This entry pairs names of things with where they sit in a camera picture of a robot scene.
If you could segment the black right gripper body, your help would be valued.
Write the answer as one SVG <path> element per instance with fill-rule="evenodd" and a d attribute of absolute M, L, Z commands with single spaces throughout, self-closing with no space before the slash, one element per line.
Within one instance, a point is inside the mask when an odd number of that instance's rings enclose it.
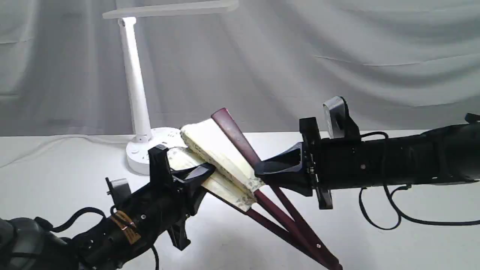
<path fill-rule="evenodd" d="M 379 186 L 379 140 L 322 139 L 315 117 L 301 118 L 299 131 L 319 209 L 333 208 L 332 190 Z"/>

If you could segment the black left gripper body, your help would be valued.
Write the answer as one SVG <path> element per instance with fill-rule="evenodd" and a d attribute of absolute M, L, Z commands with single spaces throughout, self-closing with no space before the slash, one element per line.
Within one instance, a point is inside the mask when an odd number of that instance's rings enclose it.
<path fill-rule="evenodd" d="M 79 257 L 87 267 L 116 270 L 147 250 L 155 250 L 158 237 L 167 232 L 173 246 L 184 250 L 191 243 L 185 223 L 197 214 L 206 190 L 184 190 L 176 185 L 168 161 L 169 149 L 158 145 L 148 151 L 150 181 L 110 217 L 79 236 Z"/>

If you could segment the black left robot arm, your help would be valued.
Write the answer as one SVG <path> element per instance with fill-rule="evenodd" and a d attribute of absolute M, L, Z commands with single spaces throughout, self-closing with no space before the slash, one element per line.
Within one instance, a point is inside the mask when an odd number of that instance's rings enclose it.
<path fill-rule="evenodd" d="M 131 192 L 127 180 L 109 180 L 110 216 L 84 207 L 60 226 L 20 217 L 1 220 L 2 270 L 118 270 L 151 250 L 160 268 L 155 242 L 167 232 L 184 250 L 190 240 L 185 222 L 197 214 L 206 194 L 202 184 L 216 171 L 202 161 L 185 169 L 170 167 L 170 149 L 148 151 L 150 181 Z"/>

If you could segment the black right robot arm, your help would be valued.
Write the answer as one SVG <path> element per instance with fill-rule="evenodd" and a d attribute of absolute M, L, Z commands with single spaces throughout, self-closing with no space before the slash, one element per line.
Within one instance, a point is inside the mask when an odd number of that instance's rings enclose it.
<path fill-rule="evenodd" d="M 479 123 L 450 125 L 418 135 L 363 141 L 322 139 L 314 117 L 299 121 L 302 142 L 254 166 L 269 186 L 333 207 L 331 191 L 376 186 L 475 183 L 479 180 Z"/>

